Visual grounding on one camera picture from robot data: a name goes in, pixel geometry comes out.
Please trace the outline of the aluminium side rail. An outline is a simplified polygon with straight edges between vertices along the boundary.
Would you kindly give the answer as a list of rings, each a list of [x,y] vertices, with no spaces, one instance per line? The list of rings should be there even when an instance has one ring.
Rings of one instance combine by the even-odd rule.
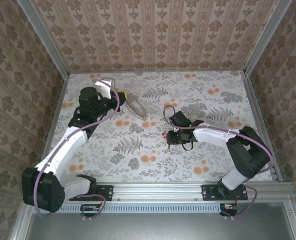
[[[248,98],[248,101],[249,101],[249,104],[251,107],[253,118],[256,123],[258,134],[261,137],[261,139],[263,140],[263,142],[265,143],[265,145],[268,147],[270,152],[272,153],[273,167],[270,169],[271,177],[274,181],[283,182],[283,177],[282,177],[281,171],[278,166],[278,162],[275,157],[275,153],[274,153],[271,141],[270,141],[269,134],[268,134],[266,126],[265,126],[265,122],[264,122],[264,119],[263,119],[263,116],[262,116],[262,113],[260,110],[260,106],[258,104],[256,95],[255,95],[255,91],[253,89],[250,77],[242,71],[240,73],[241,73],[242,81],[243,81],[244,88],[245,88],[245,91],[247,94],[247,98]]]
[[[52,123],[50,126],[50,130],[49,130],[49,133],[47,136],[47,140],[46,140],[45,147],[44,147],[43,154],[42,154],[42,158],[41,158],[41,161],[43,161],[43,160],[46,160],[46,161],[40,169],[39,176],[42,176],[43,174],[45,174],[46,170],[42,170],[42,168],[43,167],[45,167],[45,168],[50,167],[52,164],[52,161],[54,160],[54,158],[50,159],[51,157],[54,157],[54,155],[51,154],[51,151],[52,151],[51,146],[52,146],[53,138],[55,136],[56,126],[57,126],[58,119],[60,116],[64,97],[67,92],[68,81],[69,81],[69,78],[67,78],[63,81],[62,89],[61,89],[61,92],[60,92],[60,95],[59,95],[59,98],[57,101],[57,105],[56,105],[55,112],[53,115]]]

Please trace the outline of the grey metal panel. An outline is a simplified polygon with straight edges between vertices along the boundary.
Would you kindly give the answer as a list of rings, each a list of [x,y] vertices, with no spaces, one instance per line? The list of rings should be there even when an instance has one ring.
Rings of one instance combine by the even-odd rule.
[[[254,204],[238,218],[217,213],[34,216],[26,240],[294,240],[283,205]]]

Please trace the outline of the long aluminium mounting rail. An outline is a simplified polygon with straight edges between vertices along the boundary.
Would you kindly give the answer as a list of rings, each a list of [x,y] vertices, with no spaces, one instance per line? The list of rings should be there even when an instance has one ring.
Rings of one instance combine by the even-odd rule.
[[[248,200],[214,200],[205,201],[202,197],[202,185],[215,185],[214,182],[166,182],[166,183],[129,183],[112,182],[113,197],[109,202],[123,203],[179,203],[179,202],[216,202],[232,203],[234,201],[249,203],[278,203],[295,200],[291,185],[278,181],[249,181],[246,183]]]

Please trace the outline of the thin aluminium wall rail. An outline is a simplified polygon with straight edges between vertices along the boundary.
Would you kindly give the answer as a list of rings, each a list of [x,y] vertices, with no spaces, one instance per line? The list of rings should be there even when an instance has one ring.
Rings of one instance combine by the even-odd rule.
[[[106,70],[106,71],[71,71],[72,74],[120,74],[120,73],[165,73],[165,72],[244,72],[243,69],[144,69],[144,70]]]

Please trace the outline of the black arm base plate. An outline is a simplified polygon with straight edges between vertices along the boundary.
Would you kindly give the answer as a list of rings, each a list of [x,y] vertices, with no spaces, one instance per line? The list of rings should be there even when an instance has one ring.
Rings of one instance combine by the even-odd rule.
[[[106,201],[111,201],[113,197],[113,186],[112,185],[96,185],[95,187],[90,187],[89,191],[85,195],[101,195]],[[99,196],[88,196],[88,197],[74,197],[70,201],[102,201]]]
[[[218,186],[217,184],[204,184],[201,186],[201,190],[204,201],[248,200],[247,191],[242,185],[234,190],[229,190],[225,186]]]

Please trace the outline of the aluminium corner post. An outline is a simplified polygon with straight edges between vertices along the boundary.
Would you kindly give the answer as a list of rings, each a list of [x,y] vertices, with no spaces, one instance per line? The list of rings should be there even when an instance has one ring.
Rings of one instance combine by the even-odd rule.
[[[55,43],[51,38],[50,31],[46,29],[31,0],[17,1],[20,7],[22,8],[23,12],[27,16],[28,20],[30,21],[33,29],[40,38],[41,42],[43,43],[47,53],[51,57],[63,80],[68,80],[69,70],[66,64],[64,63],[63,58],[60,56],[58,48],[55,46]]]
[[[246,76],[250,76],[255,65],[259,61],[263,51],[267,47],[269,41],[272,39],[274,32],[280,24],[284,14],[287,12],[292,0],[278,0],[263,31],[258,38],[246,64],[243,72]]]

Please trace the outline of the floral patterned table cover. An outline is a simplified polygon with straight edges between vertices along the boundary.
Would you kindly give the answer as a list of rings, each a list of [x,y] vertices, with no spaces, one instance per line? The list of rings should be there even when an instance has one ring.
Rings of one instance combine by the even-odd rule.
[[[115,89],[136,95],[147,120],[136,118],[126,106],[98,125],[75,153],[62,179],[78,174],[99,182],[215,182],[233,167],[227,149],[197,142],[168,147],[163,132],[171,127],[164,117],[182,111],[190,120],[225,129],[256,126],[237,71],[140,72],[73,74],[69,77],[53,145],[61,139],[78,106],[80,90],[93,79],[113,79]]]

